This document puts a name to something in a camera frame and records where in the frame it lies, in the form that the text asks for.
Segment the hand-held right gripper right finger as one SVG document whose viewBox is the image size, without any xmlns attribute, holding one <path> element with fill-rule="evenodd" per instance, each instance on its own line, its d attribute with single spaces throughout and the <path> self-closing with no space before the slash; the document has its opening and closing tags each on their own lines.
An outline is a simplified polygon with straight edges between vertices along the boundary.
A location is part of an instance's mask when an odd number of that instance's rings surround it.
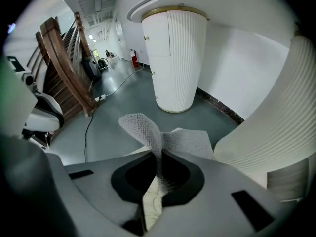
<svg viewBox="0 0 316 237">
<path fill-rule="evenodd" d="M 148 237 L 268 237 L 296 207 L 229 165 L 188 153 L 169 154 L 197 165 L 204 185 L 188 203 L 164 208 Z"/>
</svg>

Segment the white and black machine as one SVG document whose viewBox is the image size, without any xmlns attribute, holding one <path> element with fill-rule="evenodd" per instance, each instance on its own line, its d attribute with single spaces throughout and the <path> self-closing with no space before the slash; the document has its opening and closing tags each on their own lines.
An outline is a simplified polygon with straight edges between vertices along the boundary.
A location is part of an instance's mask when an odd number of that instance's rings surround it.
<svg viewBox="0 0 316 237">
<path fill-rule="evenodd" d="M 22 137 L 42 149 L 48 149 L 49 135 L 54 134 L 64 125 L 63 111 L 52 96 L 38 90 L 35 76 L 27 71 L 15 56 L 8 56 L 7 59 L 17 77 L 37 100 L 24 122 Z"/>
</svg>

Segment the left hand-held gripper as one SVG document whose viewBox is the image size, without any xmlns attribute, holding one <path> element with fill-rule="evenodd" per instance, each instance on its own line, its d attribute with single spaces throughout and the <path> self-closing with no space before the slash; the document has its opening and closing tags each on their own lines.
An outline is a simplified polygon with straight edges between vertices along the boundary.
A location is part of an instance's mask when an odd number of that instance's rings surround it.
<svg viewBox="0 0 316 237">
<path fill-rule="evenodd" d="M 12 67 L 6 58 L 0 58 L 0 134 L 21 137 L 37 98 Z"/>
</svg>

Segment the red fire extinguisher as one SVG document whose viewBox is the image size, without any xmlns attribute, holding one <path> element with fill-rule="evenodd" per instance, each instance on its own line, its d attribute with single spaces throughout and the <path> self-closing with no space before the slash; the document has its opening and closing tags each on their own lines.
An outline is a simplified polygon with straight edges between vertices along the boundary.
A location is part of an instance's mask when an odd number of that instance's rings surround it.
<svg viewBox="0 0 316 237">
<path fill-rule="evenodd" d="M 133 67 L 138 68 L 139 65 L 138 65 L 138 59 L 137 59 L 136 51 L 134 49 L 131 49 L 130 50 L 130 55 L 131 55 Z"/>
</svg>

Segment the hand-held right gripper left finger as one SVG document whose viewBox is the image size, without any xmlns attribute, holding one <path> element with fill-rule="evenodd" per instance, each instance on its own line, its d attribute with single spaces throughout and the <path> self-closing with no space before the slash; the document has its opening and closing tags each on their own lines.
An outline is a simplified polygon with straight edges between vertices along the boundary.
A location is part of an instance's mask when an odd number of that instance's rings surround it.
<svg viewBox="0 0 316 237">
<path fill-rule="evenodd" d="M 63 237 L 140 237 L 147 232 L 143 196 L 156 171 L 149 151 L 64 166 L 46 154 L 57 194 L 66 210 Z"/>
</svg>

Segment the grey wiping cloth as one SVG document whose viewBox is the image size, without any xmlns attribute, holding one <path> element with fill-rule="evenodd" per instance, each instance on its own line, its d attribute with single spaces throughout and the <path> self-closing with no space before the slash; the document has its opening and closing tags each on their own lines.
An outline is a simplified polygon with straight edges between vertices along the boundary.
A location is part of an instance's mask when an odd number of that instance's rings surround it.
<svg viewBox="0 0 316 237">
<path fill-rule="evenodd" d="M 157 125 L 142 113 L 124 115 L 118 122 L 129 135 L 154 154 L 157 163 L 156 177 L 164 195 L 170 191 L 170 188 L 162 174 L 163 149 L 184 152 L 204 159 L 214 158 L 206 131 L 178 128 L 171 132 L 161 132 Z"/>
</svg>

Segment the dark grey appliance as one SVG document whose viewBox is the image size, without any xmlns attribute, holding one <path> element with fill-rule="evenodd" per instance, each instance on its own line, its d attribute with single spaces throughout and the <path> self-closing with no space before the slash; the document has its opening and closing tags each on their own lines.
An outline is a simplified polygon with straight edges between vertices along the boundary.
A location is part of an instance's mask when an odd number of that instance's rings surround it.
<svg viewBox="0 0 316 237">
<path fill-rule="evenodd" d="M 82 65 L 91 81 L 97 82 L 102 77 L 97 63 L 92 57 L 83 57 Z"/>
</svg>

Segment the dark wooden staircase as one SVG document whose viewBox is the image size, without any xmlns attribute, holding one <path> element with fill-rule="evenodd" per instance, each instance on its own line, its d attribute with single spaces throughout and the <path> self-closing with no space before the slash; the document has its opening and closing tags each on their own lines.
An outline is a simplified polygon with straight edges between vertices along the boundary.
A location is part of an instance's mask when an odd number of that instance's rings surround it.
<svg viewBox="0 0 316 237">
<path fill-rule="evenodd" d="M 85 70 L 84 62 L 92 59 L 79 13 L 62 34 L 57 19 L 49 18 L 36 32 L 36 40 L 42 58 L 47 65 L 43 91 L 60 105 L 65 121 L 80 112 L 86 116 L 97 107 L 90 90 L 93 80 Z"/>
</svg>

